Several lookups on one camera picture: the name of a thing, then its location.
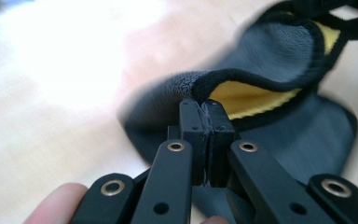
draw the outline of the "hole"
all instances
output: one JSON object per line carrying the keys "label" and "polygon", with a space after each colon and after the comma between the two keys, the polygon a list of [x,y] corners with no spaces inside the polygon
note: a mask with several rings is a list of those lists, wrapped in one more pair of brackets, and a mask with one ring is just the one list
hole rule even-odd
{"label": "hole", "polygon": [[328,185],[328,187],[336,192],[342,193],[344,192],[344,188],[342,188],[341,186],[335,184],[335,183],[331,183]]}
{"label": "hole", "polygon": [[164,215],[170,210],[170,207],[166,203],[156,203],[154,211],[156,214]]}
{"label": "hole", "polygon": [[121,180],[110,180],[101,186],[101,194],[113,196],[119,194],[124,189],[124,182]]}
{"label": "hole", "polygon": [[111,183],[106,186],[107,191],[116,191],[120,188],[120,185],[118,183]]}
{"label": "hole", "polygon": [[290,209],[292,209],[294,213],[299,214],[301,216],[305,216],[307,214],[307,209],[299,203],[291,203]]}
{"label": "hole", "polygon": [[257,150],[257,146],[255,146],[251,143],[241,143],[240,148],[247,152],[254,152]]}
{"label": "hole", "polygon": [[168,149],[170,151],[182,151],[185,148],[184,145],[180,143],[170,143],[168,144]]}

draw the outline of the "white floor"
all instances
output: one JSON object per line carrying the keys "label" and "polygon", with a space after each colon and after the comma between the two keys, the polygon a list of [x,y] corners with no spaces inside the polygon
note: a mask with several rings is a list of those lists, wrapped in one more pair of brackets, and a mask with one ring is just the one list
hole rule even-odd
{"label": "white floor", "polygon": [[[0,11],[0,223],[21,223],[62,183],[140,174],[117,110],[148,83],[211,62],[272,2],[37,0]],[[358,42],[323,92],[358,117]],[[358,186],[358,143],[345,176]]]}

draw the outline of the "metal grommet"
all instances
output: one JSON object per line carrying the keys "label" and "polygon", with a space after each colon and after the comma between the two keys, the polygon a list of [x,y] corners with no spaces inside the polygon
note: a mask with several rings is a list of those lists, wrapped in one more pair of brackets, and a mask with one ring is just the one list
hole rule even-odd
{"label": "metal grommet", "polygon": [[245,142],[245,143],[240,143],[240,149],[247,152],[255,152],[257,151],[257,146],[255,146],[252,143]]}
{"label": "metal grommet", "polygon": [[334,179],[325,179],[322,181],[322,187],[329,193],[341,198],[351,197],[351,190],[346,185]]}
{"label": "metal grommet", "polygon": [[183,149],[185,149],[185,146],[182,143],[170,143],[168,144],[168,149],[170,151],[182,151]]}
{"label": "metal grommet", "polygon": [[[109,189],[110,185],[116,185],[115,189]],[[113,196],[119,194],[124,189],[124,182],[121,180],[109,180],[101,187],[101,193],[105,196]]]}

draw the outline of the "finger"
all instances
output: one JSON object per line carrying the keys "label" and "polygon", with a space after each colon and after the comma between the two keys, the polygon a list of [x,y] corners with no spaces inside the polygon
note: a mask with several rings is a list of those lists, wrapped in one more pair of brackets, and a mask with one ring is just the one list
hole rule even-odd
{"label": "finger", "polygon": [[24,224],[66,224],[70,221],[87,188],[81,184],[64,184],[39,204]]}
{"label": "finger", "polygon": [[223,217],[210,217],[200,224],[229,224]]}

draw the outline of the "yellow fabric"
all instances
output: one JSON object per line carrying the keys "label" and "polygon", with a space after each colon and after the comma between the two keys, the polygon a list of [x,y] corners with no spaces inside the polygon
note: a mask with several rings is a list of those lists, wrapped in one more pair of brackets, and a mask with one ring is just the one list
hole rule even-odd
{"label": "yellow fabric", "polygon": [[336,44],[340,31],[322,25],[319,22],[315,22],[315,24],[321,29],[322,33],[324,34],[324,54],[328,55],[331,52],[331,49]]}
{"label": "yellow fabric", "polygon": [[267,91],[238,81],[226,81],[212,92],[210,98],[223,105],[230,119],[241,119],[281,106],[299,91]]}

